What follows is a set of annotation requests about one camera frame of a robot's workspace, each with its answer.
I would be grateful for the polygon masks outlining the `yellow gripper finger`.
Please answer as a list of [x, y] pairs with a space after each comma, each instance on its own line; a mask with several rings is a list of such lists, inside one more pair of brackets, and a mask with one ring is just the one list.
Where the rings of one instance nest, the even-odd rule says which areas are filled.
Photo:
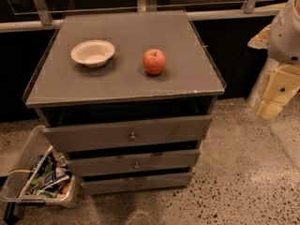
[[266, 49], [269, 31], [270, 31], [270, 25], [267, 25], [257, 35], [252, 37], [250, 41], [247, 43], [249, 48], [257, 49], [257, 50]]
[[256, 113], [264, 120], [275, 119], [300, 90], [300, 67], [283, 65], [270, 74], [262, 102]]

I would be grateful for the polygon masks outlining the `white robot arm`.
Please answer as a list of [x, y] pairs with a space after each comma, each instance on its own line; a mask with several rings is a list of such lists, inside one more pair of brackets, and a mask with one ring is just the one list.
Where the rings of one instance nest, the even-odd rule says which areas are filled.
[[289, 0], [247, 45], [266, 49], [268, 57], [278, 62], [269, 74], [256, 113], [262, 119], [273, 120], [300, 89], [300, 0]]

